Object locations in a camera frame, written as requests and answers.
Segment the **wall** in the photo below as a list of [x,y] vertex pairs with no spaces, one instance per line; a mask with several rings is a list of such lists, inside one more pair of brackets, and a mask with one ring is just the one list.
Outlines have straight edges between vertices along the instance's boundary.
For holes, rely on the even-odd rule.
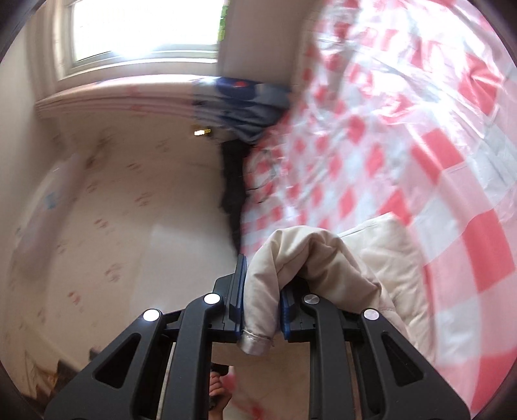
[[231,0],[221,74],[290,85],[303,20],[317,0]]
[[[50,128],[34,113],[34,101],[22,29],[0,63],[0,327],[18,219],[58,155]],[[2,331],[0,343],[7,339]],[[0,344],[2,359],[4,350]]]

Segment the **floor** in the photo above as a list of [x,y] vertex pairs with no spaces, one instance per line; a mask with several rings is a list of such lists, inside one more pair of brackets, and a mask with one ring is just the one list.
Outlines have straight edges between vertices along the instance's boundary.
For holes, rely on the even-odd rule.
[[214,141],[170,117],[92,113],[62,123],[87,157],[84,181],[46,244],[45,270],[13,270],[10,279],[5,365],[32,395],[37,372],[57,359],[81,369],[90,349],[144,310],[185,307],[236,263]]

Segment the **beige jacket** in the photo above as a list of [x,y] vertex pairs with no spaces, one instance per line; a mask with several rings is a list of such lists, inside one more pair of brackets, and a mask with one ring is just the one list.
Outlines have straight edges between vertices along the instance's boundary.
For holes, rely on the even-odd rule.
[[258,402],[267,418],[307,418],[309,346],[288,344],[278,333],[280,290],[297,273],[313,293],[343,310],[378,309],[433,363],[422,259],[395,216],[368,220],[340,235],[306,226],[282,229],[248,267],[243,351],[232,344],[212,348],[212,361],[235,367],[236,401]]

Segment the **window sill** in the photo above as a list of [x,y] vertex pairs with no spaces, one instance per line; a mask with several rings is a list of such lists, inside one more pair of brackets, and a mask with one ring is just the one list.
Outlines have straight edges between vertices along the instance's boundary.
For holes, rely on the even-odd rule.
[[192,92],[202,76],[152,74],[75,86],[36,102],[42,118],[72,112],[133,111],[190,118]]
[[217,60],[210,58],[156,58],[132,60],[78,71],[57,81],[57,90],[65,91],[106,80],[162,74],[215,76]]

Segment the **bed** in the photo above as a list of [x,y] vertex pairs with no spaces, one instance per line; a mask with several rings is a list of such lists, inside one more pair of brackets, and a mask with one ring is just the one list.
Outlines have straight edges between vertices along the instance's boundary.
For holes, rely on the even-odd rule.
[[278,228],[395,213],[423,254],[435,367],[474,416],[517,356],[509,53],[466,0],[330,0],[308,19],[294,87],[245,166],[245,253]]

